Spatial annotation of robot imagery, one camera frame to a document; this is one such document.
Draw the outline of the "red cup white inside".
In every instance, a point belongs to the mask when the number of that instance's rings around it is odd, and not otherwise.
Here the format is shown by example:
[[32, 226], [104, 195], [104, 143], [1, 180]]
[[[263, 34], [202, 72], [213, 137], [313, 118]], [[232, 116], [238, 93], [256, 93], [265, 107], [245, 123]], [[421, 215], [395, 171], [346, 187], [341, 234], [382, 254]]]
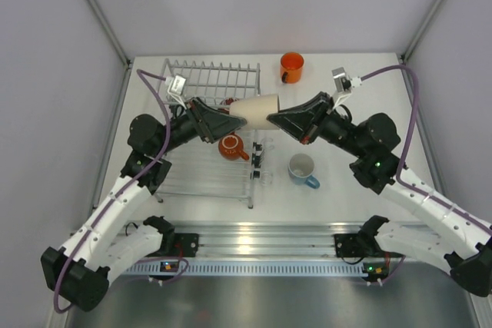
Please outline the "red cup white inside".
[[238, 101], [237, 98], [225, 98], [221, 101], [220, 106], [230, 106], [234, 102]]

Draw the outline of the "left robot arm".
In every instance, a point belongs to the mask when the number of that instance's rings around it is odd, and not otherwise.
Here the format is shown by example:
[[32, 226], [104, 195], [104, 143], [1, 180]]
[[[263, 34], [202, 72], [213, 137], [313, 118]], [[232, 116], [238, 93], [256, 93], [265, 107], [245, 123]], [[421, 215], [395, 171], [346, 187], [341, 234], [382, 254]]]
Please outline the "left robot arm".
[[214, 143], [246, 124], [244, 118], [210, 108], [199, 98], [187, 101], [183, 115], [167, 118], [164, 124], [149, 114], [134, 118], [128, 137], [131, 153], [107, 197], [68, 240], [59, 248], [48, 247], [41, 256], [55, 311], [64, 313], [58, 305], [64, 298], [89, 312], [114, 280], [141, 258], [170, 254], [175, 248], [174, 228], [162, 217], [149, 217], [126, 240], [115, 238], [167, 177], [171, 163], [164, 154], [197, 137]]

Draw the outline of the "blue mug white inside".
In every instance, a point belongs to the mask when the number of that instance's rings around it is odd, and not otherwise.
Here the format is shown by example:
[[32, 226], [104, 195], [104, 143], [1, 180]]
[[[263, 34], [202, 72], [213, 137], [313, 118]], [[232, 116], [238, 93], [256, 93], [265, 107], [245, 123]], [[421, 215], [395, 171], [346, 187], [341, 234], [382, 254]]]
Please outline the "blue mug white inside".
[[314, 160], [307, 154], [295, 154], [288, 162], [288, 175], [294, 184], [317, 190], [321, 184], [313, 175], [314, 169]]

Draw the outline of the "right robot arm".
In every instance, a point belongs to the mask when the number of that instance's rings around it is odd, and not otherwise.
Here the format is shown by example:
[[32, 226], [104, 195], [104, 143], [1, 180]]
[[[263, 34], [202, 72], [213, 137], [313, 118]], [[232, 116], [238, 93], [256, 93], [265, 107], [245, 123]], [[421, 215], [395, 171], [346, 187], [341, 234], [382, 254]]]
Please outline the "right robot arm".
[[374, 114], [360, 124], [337, 113], [332, 98], [321, 92], [297, 107], [269, 114], [267, 120], [301, 144], [321, 138], [355, 156], [349, 165], [357, 182], [423, 221], [433, 237], [397, 227], [373, 216], [359, 232], [361, 250], [399, 253], [430, 264], [467, 292], [491, 293], [491, 224], [466, 212], [427, 185], [392, 150], [400, 143], [394, 122]]

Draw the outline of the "small dark orange cup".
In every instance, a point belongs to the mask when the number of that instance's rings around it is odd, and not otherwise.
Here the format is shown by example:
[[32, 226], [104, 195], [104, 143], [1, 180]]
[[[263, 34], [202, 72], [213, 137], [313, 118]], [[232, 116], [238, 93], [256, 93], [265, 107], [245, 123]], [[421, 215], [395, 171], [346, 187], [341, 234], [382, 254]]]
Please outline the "small dark orange cup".
[[249, 154], [244, 150], [244, 142], [235, 133], [226, 135], [219, 141], [218, 151], [223, 158], [230, 161], [237, 159], [250, 160]]

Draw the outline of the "orange mug black handle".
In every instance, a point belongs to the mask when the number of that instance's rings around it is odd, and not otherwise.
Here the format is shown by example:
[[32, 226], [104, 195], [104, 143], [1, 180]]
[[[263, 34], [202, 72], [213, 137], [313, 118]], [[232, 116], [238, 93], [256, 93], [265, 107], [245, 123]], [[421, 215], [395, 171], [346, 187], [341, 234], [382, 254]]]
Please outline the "orange mug black handle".
[[295, 84], [301, 80], [304, 58], [297, 52], [288, 52], [281, 56], [280, 77], [284, 84]]

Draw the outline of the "beige handleless cup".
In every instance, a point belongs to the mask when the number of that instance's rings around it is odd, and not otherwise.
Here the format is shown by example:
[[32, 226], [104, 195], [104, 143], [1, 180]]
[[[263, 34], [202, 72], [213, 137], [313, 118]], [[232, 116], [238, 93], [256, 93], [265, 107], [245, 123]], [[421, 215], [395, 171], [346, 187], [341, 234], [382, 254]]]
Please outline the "beige handleless cup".
[[267, 117], [278, 111], [278, 94], [266, 94], [235, 101], [229, 108], [230, 115], [246, 120], [247, 124], [242, 128], [246, 131], [277, 130], [278, 127], [269, 122]]

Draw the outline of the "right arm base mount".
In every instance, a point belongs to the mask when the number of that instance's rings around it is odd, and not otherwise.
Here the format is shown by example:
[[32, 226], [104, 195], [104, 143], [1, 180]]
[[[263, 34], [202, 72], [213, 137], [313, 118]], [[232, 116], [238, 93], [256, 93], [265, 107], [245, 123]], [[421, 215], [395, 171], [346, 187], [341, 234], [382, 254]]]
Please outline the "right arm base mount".
[[388, 222], [386, 217], [374, 215], [355, 233], [335, 234], [336, 256], [341, 259], [355, 258], [358, 262], [367, 257], [385, 257], [386, 252], [380, 248], [375, 237]]

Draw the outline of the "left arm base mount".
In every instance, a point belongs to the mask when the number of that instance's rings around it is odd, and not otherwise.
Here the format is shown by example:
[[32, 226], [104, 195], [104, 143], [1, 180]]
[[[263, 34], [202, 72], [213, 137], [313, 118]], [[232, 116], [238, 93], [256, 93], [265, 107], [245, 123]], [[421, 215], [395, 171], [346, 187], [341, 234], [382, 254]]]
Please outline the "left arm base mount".
[[147, 257], [195, 257], [198, 252], [199, 234], [180, 233], [163, 217], [151, 216], [143, 221], [144, 226], [156, 229], [161, 235], [160, 247]]

